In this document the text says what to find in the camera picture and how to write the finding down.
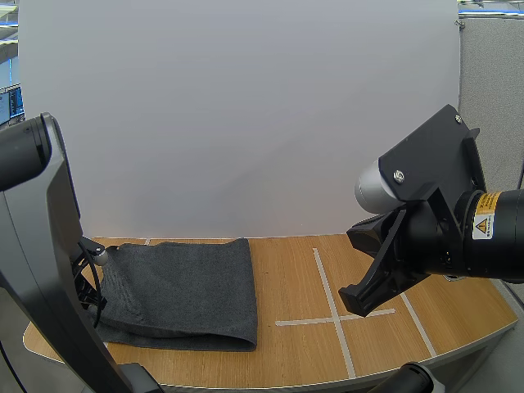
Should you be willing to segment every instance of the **warning label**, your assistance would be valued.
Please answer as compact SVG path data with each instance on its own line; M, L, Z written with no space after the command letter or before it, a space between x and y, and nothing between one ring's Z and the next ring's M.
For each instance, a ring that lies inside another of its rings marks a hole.
M482 194L477 203L475 215L494 215L497 201L502 192L492 192L491 194Z
M477 228L482 233L486 234L486 230L488 227L487 222L488 222L488 219L483 219L478 225L475 225L475 228Z
M473 240L488 240L493 237L495 207L501 193L483 194L478 200L475 217L473 218Z
M495 215L475 215L473 221L473 240L485 240L493 237Z

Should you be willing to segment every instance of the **screw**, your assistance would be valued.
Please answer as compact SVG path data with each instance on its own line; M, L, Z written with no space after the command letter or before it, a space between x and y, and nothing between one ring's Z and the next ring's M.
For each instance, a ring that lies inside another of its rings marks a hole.
M402 184L404 182L404 174L400 170L396 170L393 173L393 179L398 183Z

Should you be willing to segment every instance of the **dark gray cloth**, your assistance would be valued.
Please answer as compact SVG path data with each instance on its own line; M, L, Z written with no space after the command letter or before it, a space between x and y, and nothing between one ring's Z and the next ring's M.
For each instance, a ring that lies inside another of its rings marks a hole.
M227 244L108 247L97 332L103 341L177 350L256 348L247 239ZM96 308L89 309L91 317Z

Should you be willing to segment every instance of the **wooden tabletop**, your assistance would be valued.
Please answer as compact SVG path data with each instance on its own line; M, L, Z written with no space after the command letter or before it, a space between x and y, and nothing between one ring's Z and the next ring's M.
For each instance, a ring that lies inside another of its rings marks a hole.
M104 246L146 239L95 238ZM229 240L151 239L222 243ZM357 283L372 260L346 235L250 239L258 307L253 352L157 350L109 343L120 364L138 362L177 386L273 387L346 380L457 350L517 321L489 280L430 276L366 318L346 311L338 289ZM28 350L60 360L36 328Z

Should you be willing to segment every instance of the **white backdrop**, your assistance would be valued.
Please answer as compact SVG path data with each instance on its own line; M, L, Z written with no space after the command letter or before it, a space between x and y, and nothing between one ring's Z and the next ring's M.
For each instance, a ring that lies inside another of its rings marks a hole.
M26 116L84 231L343 233L362 168L459 95L455 0L24 0Z

